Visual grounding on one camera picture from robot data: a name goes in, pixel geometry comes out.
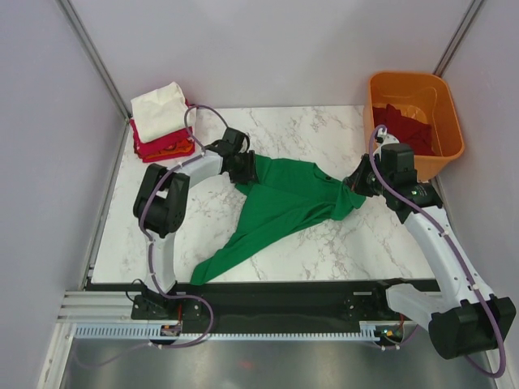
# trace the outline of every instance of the green cloth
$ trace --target green cloth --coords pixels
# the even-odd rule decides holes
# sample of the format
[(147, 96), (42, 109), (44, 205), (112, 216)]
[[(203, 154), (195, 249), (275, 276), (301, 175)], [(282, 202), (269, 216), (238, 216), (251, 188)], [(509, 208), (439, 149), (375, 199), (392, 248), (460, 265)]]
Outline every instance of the green cloth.
[(291, 233), (327, 219), (343, 220), (364, 203), (363, 196), (316, 164), (266, 156), (256, 156), (255, 161), (259, 182), (236, 185), (247, 195), (236, 232), (212, 258), (195, 268), (192, 284), (212, 280)]

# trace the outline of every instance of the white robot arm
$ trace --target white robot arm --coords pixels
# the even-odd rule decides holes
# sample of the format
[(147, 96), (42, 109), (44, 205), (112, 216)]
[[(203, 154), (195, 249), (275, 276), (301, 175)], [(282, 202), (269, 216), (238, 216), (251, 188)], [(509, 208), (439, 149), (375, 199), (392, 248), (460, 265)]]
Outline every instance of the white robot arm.
[[(386, 280), (386, 301), (383, 303), (387, 302), (391, 310), (429, 331), (436, 351), (446, 359), (496, 348), (495, 323), (504, 339), (516, 315), (514, 304), (508, 297), (498, 298), (475, 271), (450, 228), (441, 199), (432, 184), (417, 181), (414, 154), (410, 147), (398, 143), (387, 133), (381, 134), (380, 138), (382, 145), (375, 156), (377, 171), (382, 173), (384, 181), (390, 183), (397, 196), (381, 185), (367, 154), (362, 157), (355, 172), (344, 180), (344, 184), (360, 195), (385, 197), (387, 206), (395, 211), (400, 222), (422, 248), (441, 291), (438, 297), (431, 296), (419, 292), (404, 280)], [(160, 188), (160, 191), (167, 190), (166, 197), (153, 197), (144, 217), (144, 228), (162, 238), (157, 240), (159, 246), (155, 255), (154, 276), (166, 292), (176, 282), (172, 260), (174, 237), (184, 220), (189, 189), (206, 178), (224, 172), (229, 173), (231, 182), (257, 181), (254, 152), (249, 152), (248, 146), (245, 152), (241, 152), (244, 141), (250, 143), (245, 134), (228, 127), (221, 140), (208, 146), (204, 155), (195, 157), (188, 165), (174, 172), (155, 164), (148, 167), (133, 212), (139, 220), (142, 219), (146, 203), (159, 181), (168, 174)], [(399, 199), (402, 196), (417, 207), (402, 202)], [(440, 223), (444, 230), (442, 233), (421, 212), (417, 212), (420, 208)], [(449, 235), (464, 259), (466, 269), (444, 238), (445, 234)], [(158, 292), (152, 280), (146, 279), (145, 284)], [(476, 296), (475, 289), (490, 308), (494, 324)]]
[[(242, 152), (244, 143), (247, 143), (247, 150)], [(180, 166), (174, 172), (169, 172), (169, 177), (159, 190), (159, 193), (165, 194), (167, 191), (165, 197), (153, 197), (145, 215), (144, 227), (155, 242), (152, 248), (154, 276), (162, 290), (170, 291), (177, 281), (173, 261), (174, 240), (186, 214), (189, 189), (207, 178), (224, 172), (229, 173), (231, 182), (247, 183), (256, 180), (255, 154), (248, 151), (249, 145), (248, 135), (228, 127), (222, 139), (207, 146), (202, 155), (192, 158), (189, 163)], [(133, 207), (134, 216), (139, 220), (146, 202), (152, 197), (158, 182), (166, 173), (168, 169), (164, 166), (148, 166)], [(153, 292), (159, 292), (149, 272), (144, 283)]]
[(385, 197), (386, 205), (420, 245), (441, 291), (433, 297), (404, 280), (393, 280), (385, 293), (388, 307), (428, 331), (436, 351), (446, 359), (497, 348), (495, 327), (504, 339), (516, 315), (514, 304), (508, 297), (498, 298), (474, 269), (434, 187), (417, 181), (410, 146), (398, 143), (385, 127), (378, 130), (377, 140), (381, 145), (372, 161), (365, 154), (344, 183), (357, 194)]

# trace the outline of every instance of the marble table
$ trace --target marble table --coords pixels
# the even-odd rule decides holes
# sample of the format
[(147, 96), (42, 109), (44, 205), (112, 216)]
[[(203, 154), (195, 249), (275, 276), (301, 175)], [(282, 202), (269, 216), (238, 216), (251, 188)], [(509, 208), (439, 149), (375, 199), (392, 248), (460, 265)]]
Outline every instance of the marble table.
[[(362, 106), (220, 109), (229, 125), (247, 132), (251, 149), (272, 158), (308, 160), (343, 179), (364, 153)], [(204, 143), (219, 139), (224, 127), (200, 110), (195, 133)], [(178, 160), (163, 165), (173, 166)], [(92, 282), (130, 283), (144, 279), (146, 243), (132, 206), (147, 165), (127, 137)], [(211, 257), (236, 228), (245, 196), (227, 175), (211, 177), (189, 192), (186, 219), (177, 233), (174, 266), (187, 282), (197, 263)], [(384, 206), (367, 199), (343, 221), (327, 220), (270, 245), (213, 282), (369, 280), (432, 278), (417, 243)]]

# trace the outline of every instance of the orange basket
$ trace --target orange basket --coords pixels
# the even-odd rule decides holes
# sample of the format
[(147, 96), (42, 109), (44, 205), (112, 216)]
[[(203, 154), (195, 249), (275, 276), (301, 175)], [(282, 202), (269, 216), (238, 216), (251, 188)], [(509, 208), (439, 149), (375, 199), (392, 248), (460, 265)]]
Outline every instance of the orange basket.
[(453, 99), (445, 81), (427, 73), (396, 71), (380, 72), (370, 78), (363, 114), (366, 150), (375, 129), (373, 107), (385, 108), (387, 104), (408, 118), (431, 125), (435, 156), (414, 156), (419, 181), (433, 178), (465, 150)]

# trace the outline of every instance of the white wall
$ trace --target white wall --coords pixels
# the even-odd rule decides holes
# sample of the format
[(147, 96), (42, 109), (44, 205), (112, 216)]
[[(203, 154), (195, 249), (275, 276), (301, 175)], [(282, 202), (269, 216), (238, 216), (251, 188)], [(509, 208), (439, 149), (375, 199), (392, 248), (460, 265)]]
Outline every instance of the white wall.
[(126, 102), (177, 81), (216, 107), (363, 104), (433, 71), (470, 0), (71, 0)]
[(54, 0), (0, 2), (0, 387), (36, 386), (122, 130)]
[[(440, 179), (478, 272), (519, 306), (519, 2), (488, 2), (445, 75), (465, 154)], [(519, 368), (519, 319), (506, 345)]]

